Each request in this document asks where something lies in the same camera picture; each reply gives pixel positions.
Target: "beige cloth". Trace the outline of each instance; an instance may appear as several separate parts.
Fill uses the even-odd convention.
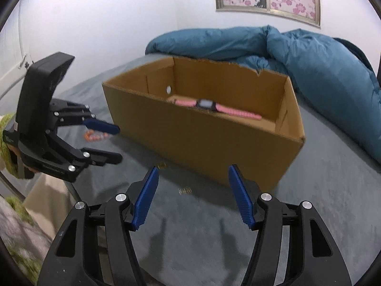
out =
[[[24,201],[29,215],[52,240],[74,204],[64,181],[46,174],[41,174]]]

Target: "pink watch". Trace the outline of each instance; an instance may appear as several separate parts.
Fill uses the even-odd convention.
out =
[[[186,107],[197,107],[199,109],[207,110],[207,111],[213,111],[213,112],[219,112],[224,114],[229,114],[233,116],[240,116],[245,118],[252,118],[256,120],[261,120],[262,116],[246,111],[241,111],[237,109],[232,109],[231,107],[226,107],[223,105],[220,105],[216,102],[206,100],[206,99],[199,99],[199,100],[174,100],[174,104],[180,105],[180,106],[186,106]]]

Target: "watch face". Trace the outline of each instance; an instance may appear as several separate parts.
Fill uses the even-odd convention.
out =
[[[212,105],[213,105],[213,101],[206,100],[206,99],[201,99],[198,102],[198,106],[205,109],[211,109]]]

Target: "pink flower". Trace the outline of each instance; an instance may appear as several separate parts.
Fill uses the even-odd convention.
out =
[[[294,12],[294,14],[304,13],[306,11],[306,8],[303,4],[298,3],[296,5],[296,8],[294,8],[292,11]]]

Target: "gray bed sheet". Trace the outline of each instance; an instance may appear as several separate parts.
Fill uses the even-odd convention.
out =
[[[101,83],[162,55],[148,55],[104,72],[62,93],[61,98],[89,104],[99,119],[111,122]],[[352,283],[381,249],[381,167],[343,132],[299,98],[307,141],[273,195],[299,204],[311,201],[344,257]],[[107,201],[141,180],[160,161],[159,187],[146,223],[132,233],[141,267],[167,286],[240,285],[256,233],[243,224],[230,189],[161,158],[120,136],[84,140],[84,127],[62,128],[59,135],[75,147],[89,146],[123,154],[119,165],[89,167],[74,184],[89,205]],[[180,194],[189,187],[191,194]],[[276,285],[284,279],[288,228],[283,229]]]

